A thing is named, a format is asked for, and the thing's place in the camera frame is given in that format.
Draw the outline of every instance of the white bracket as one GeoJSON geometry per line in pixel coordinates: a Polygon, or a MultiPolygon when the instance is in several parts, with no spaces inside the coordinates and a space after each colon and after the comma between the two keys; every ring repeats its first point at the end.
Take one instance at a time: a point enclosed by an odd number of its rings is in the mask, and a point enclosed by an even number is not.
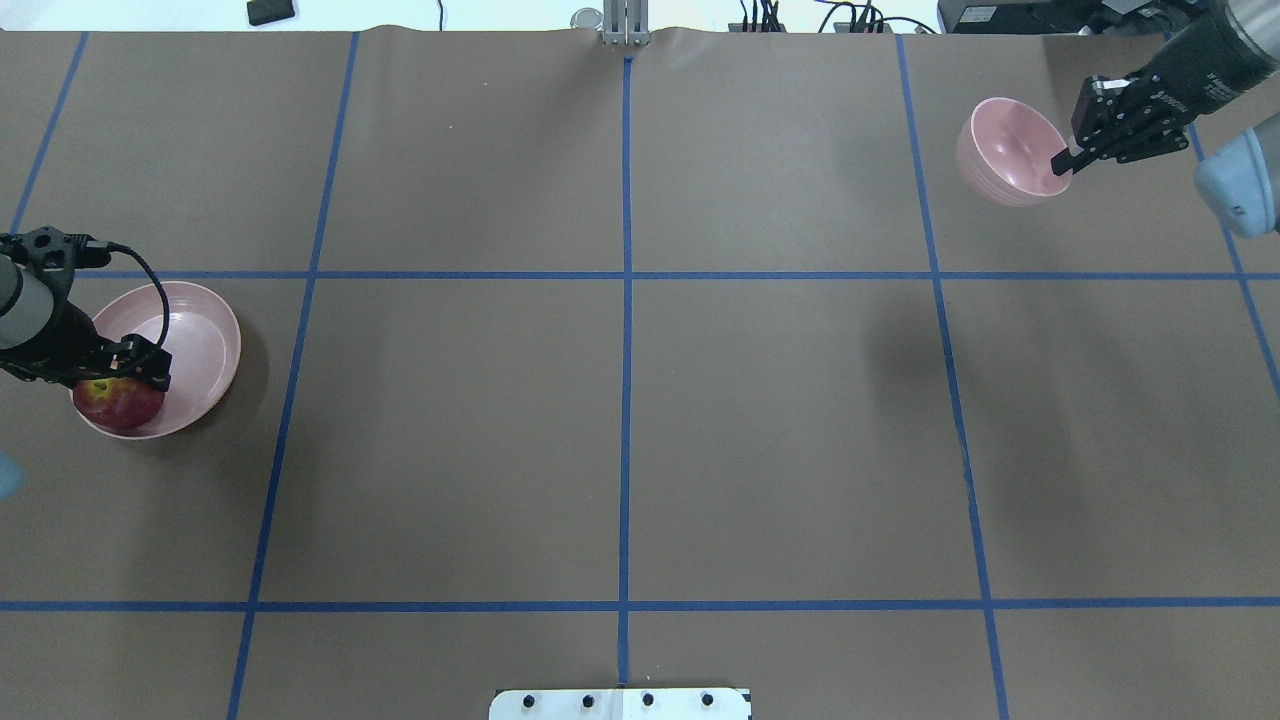
{"type": "Polygon", "coordinates": [[[489,720],[751,720],[750,691],[730,688],[617,688],[507,691],[489,720]]]}
{"type": "Polygon", "coordinates": [[[649,45],[649,0],[604,0],[605,45],[649,45]]]}

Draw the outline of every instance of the pink plate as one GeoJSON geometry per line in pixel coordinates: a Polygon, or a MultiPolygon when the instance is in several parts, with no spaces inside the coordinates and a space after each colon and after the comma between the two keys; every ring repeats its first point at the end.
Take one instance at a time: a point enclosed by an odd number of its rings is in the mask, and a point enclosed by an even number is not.
{"type": "MultiPolygon", "coordinates": [[[[175,433],[201,419],[218,405],[236,377],[239,365],[241,334],[236,314],[207,287],[187,282],[166,282],[169,295],[169,338],[164,348],[173,355],[169,372],[173,383],[164,407],[150,423],[131,430],[97,432],[120,439],[151,439],[175,433]]],[[[160,337],[164,313],[160,295],[148,284],[115,299],[93,318],[97,334],[119,340],[138,333],[151,341],[160,337]]]]}
{"type": "Polygon", "coordinates": [[[1055,176],[1051,160],[1066,141],[1030,105],[1009,97],[978,104],[956,141],[956,164],[987,200],[1020,208],[1061,193],[1071,176],[1055,176]]]}

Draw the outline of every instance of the red apple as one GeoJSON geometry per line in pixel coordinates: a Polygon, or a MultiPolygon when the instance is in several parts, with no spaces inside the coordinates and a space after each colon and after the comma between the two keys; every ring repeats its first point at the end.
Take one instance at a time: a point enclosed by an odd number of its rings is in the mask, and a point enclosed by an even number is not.
{"type": "Polygon", "coordinates": [[[137,378],[102,378],[77,383],[72,402],[88,421],[109,430],[128,430],[160,413],[164,393],[137,378]]]}

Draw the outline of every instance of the blue grid line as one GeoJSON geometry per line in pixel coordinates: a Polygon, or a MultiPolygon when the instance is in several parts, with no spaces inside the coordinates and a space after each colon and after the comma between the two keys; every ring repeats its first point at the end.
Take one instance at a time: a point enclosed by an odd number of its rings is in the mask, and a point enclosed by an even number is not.
{"type": "MultiPolygon", "coordinates": [[[[1204,161],[1204,147],[1199,142],[1199,133],[1196,131],[1196,123],[1188,126],[1188,133],[1192,137],[1192,147],[1196,149],[1196,158],[1199,161],[1204,161]]],[[[1262,347],[1262,361],[1267,366],[1267,374],[1271,377],[1271,388],[1275,391],[1276,397],[1280,397],[1280,370],[1276,369],[1276,359],[1271,354],[1271,343],[1267,342],[1267,332],[1262,327],[1262,318],[1258,315],[1258,306],[1253,302],[1253,291],[1249,290],[1249,281],[1244,274],[1244,263],[1240,260],[1240,252],[1235,247],[1235,238],[1231,237],[1231,228],[1222,220],[1219,220],[1219,227],[1222,229],[1222,240],[1226,241],[1226,251],[1231,256],[1231,266],[1235,268],[1235,278],[1240,282],[1240,295],[1244,296],[1244,306],[1249,311],[1249,322],[1253,323],[1253,332],[1258,336],[1258,345],[1262,347]]]]}
{"type": "Polygon", "coordinates": [[[76,44],[76,53],[72,54],[72,64],[67,67],[67,77],[63,78],[63,88],[58,92],[58,101],[54,102],[54,111],[49,114],[49,124],[45,126],[45,136],[40,140],[40,149],[36,150],[36,160],[27,173],[27,184],[22,188],[22,197],[18,199],[18,209],[13,213],[13,223],[9,224],[10,233],[22,232],[22,219],[27,214],[27,202],[36,190],[36,178],[40,177],[40,168],[45,164],[45,154],[49,152],[49,143],[54,140],[54,129],[58,128],[58,119],[63,115],[63,106],[67,105],[67,96],[72,91],[72,81],[76,79],[76,70],[79,69],[81,58],[84,56],[84,46],[88,44],[88,32],[82,32],[79,42],[76,44]]]}
{"type": "MultiPolygon", "coordinates": [[[[157,270],[161,279],[248,281],[625,281],[617,270],[157,270]]],[[[943,281],[1032,282],[1236,282],[1242,273],[1106,273],[1038,270],[938,270],[943,281]]],[[[1248,281],[1280,281],[1280,273],[1243,273],[1248,281]]],[[[632,281],[931,281],[931,270],[636,270],[632,281]]],[[[81,270],[76,279],[147,279],[141,270],[81,270]]]]}
{"type": "Polygon", "coordinates": [[[284,391],[284,407],[280,411],[280,429],[275,441],[275,457],[271,461],[271,479],[266,488],[266,502],[262,507],[262,527],[259,530],[257,551],[253,557],[253,577],[250,583],[248,607],[244,611],[244,625],[241,630],[239,652],[236,657],[236,674],[232,679],[230,701],[227,707],[227,720],[236,720],[239,714],[241,692],[244,688],[244,670],[248,666],[248,651],[253,639],[256,607],[262,592],[262,570],[266,565],[266,548],[271,538],[271,520],[275,515],[275,498],[280,488],[280,471],[284,466],[284,451],[289,437],[289,424],[293,419],[293,401],[297,393],[298,372],[302,366],[302,351],[307,341],[307,324],[311,318],[311,301],[315,296],[316,270],[320,266],[320,252],[324,249],[324,231],[329,214],[329,200],[333,196],[333,181],[338,172],[338,152],[342,149],[342,131],[347,119],[347,102],[351,99],[351,81],[356,70],[356,51],[360,47],[360,33],[351,33],[347,50],[347,70],[342,81],[342,96],[338,100],[338,118],[333,127],[333,143],[329,147],[329,167],[325,172],[324,191],[320,196],[320,213],[316,218],[315,241],[311,246],[311,269],[307,287],[302,293],[302,310],[298,316],[298,333],[293,341],[293,360],[289,365],[289,380],[284,391]]]}
{"type": "MultiPolygon", "coordinates": [[[[0,612],[244,612],[248,602],[0,601],[0,612]]],[[[901,600],[548,600],[548,601],[262,601],[256,614],[526,614],[526,612],[922,612],[1133,609],[1271,609],[1280,596],[901,598],[901,600]]]]}
{"type": "Polygon", "coordinates": [[[929,193],[924,182],[924,160],[920,155],[920,136],[915,127],[915,104],[911,100],[911,79],[906,64],[906,47],[902,36],[893,36],[897,44],[899,74],[902,79],[902,101],[906,105],[906,127],[911,138],[911,160],[915,165],[915,187],[920,200],[920,220],[924,224],[924,243],[929,252],[929,270],[933,273],[933,302],[938,314],[938,331],[942,334],[942,355],[947,366],[947,386],[951,389],[951,415],[960,441],[960,457],[964,465],[965,491],[969,496],[969,527],[973,536],[973,555],[978,566],[978,587],[986,603],[983,616],[987,623],[987,651],[991,655],[991,674],[995,682],[996,708],[1001,720],[1009,720],[1009,698],[1005,692],[1005,670],[1000,656],[1000,637],[996,632],[996,612],[991,609],[991,579],[987,575],[987,551],[982,538],[982,520],[978,514],[978,491],[973,482],[973,462],[969,457],[969,436],[964,424],[964,407],[960,404],[960,382],[956,375],[955,355],[951,347],[951,327],[947,322],[946,299],[942,295],[942,275],[938,265],[938,249],[933,238],[933,217],[929,211],[929,193]]]}
{"type": "Polygon", "coordinates": [[[635,295],[631,264],[631,64],[622,60],[622,421],[618,460],[618,685],[626,685],[631,664],[631,338],[632,299],[635,295]]]}

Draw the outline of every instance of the white background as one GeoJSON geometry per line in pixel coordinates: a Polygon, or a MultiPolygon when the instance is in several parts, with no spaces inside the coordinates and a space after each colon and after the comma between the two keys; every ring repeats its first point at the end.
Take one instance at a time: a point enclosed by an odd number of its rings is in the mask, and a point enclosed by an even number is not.
{"type": "MultiPolygon", "coordinates": [[[[105,31],[355,31],[380,24],[435,29],[435,0],[294,0],[297,17],[250,28],[243,0],[0,0],[4,29],[105,31]]],[[[445,29],[561,29],[573,12],[600,8],[599,0],[444,0],[445,29]]],[[[886,15],[906,15],[938,29],[937,0],[878,0],[886,15]]],[[[650,0],[649,27],[691,27],[724,32],[742,19],[737,0],[650,0]]],[[[778,15],[788,32],[815,32],[829,5],[782,0],[778,15]]],[[[849,19],[849,9],[833,19],[849,19]]],[[[910,32],[910,23],[899,23],[910,32]]]]}

